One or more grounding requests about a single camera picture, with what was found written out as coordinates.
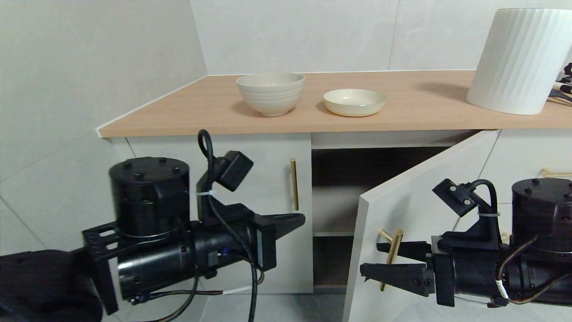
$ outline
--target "bowl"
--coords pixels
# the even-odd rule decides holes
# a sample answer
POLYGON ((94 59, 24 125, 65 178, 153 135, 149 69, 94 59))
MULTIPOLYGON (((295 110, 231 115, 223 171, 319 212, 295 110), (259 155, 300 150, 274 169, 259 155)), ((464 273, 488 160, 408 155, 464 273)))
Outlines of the bowl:
POLYGON ((280 116, 293 109, 304 88, 305 76, 296 73, 260 73, 236 80, 246 104, 264 116, 280 116))
POLYGON ((344 88, 324 94, 325 107, 332 113, 362 117, 381 111, 387 96, 367 89, 344 88))

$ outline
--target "wooden countertop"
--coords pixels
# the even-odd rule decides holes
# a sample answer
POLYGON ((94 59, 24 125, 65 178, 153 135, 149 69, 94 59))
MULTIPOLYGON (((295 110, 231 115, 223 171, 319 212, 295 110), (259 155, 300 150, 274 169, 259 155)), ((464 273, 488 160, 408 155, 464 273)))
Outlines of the wooden countertop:
POLYGON ((473 70, 310 73, 300 102, 290 113, 264 117, 242 100, 239 76, 209 76, 99 129, 105 138, 285 132, 421 131, 439 129, 572 128, 572 106, 549 101, 541 114, 510 115, 466 102, 473 70), (330 113, 322 95, 332 89, 364 88, 388 97, 369 117, 330 113))

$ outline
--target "white vase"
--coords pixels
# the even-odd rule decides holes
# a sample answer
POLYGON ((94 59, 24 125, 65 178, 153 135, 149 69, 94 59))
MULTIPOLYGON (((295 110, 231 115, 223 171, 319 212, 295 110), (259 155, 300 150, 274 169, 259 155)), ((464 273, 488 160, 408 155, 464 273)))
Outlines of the white vase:
POLYGON ((503 113, 539 114, 571 47, 572 10, 498 10, 467 101, 503 113))

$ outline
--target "cabinet handle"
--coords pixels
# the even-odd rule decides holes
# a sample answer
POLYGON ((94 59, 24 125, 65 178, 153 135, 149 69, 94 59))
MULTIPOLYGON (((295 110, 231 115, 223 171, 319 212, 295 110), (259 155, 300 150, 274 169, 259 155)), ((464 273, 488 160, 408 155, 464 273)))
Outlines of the cabinet handle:
MULTIPOLYGON (((391 243, 390 252, 387 253, 387 261, 386 264, 393 264, 395 262, 395 258, 397 257, 397 253, 399 252, 399 246, 401 245, 401 240, 403 239, 403 231, 401 229, 397 229, 393 237, 391 237, 385 230, 380 229, 379 235, 387 239, 388 242, 391 243)), ((386 289, 386 284, 381 282, 379 283, 379 290, 384 291, 386 289)))
POLYGON ((572 172, 552 172, 548 168, 542 168, 543 178, 572 178, 572 172))
POLYGON ((292 192, 294 194, 294 211, 300 210, 300 201, 298 199, 298 174, 296 173, 296 159, 290 160, 292 168, 292 192))

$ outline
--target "open cabinet door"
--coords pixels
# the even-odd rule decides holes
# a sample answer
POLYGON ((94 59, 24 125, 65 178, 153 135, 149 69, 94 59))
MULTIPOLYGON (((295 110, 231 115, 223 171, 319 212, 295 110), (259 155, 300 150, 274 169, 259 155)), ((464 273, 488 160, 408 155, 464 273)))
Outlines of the open cabinet door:
MULTIPOLYGON (((420 301, 437 306, 429 298, 369 280, 359 272, 363 263, 386 263, 387 254, 376 250, 380 229, 390 234, 403 230, 403 241, 431 241, 432 235, 451 230, 457 215, 431 190, 442 180, 455 183, 478 179, 499 131, 481 131, 423 163, 362 194, 359 200, 344 322, 390 322, 420 301)), ((413 263, 397 258, 395 263, 413 263)))

